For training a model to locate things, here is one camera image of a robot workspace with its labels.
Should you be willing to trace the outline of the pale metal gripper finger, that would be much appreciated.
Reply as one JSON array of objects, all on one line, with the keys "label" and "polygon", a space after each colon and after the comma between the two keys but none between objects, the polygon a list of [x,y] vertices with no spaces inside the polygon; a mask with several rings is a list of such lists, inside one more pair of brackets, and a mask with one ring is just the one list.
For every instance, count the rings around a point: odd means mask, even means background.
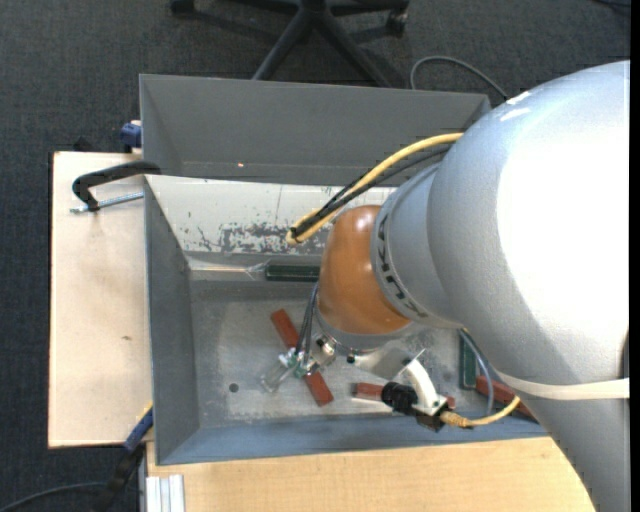
[{"label": "pale metal gripper finger", "polygon": [[280,386],[295,375],[293,368],[273,368],[264,375],[264,389],[269,393],[275,393]]},{"label": "pale metal gripper finger", "polygon": [[262,386],[280,386],[294,370],[294,359],[288,353],[279,354],[274,365],[260,377]]}]

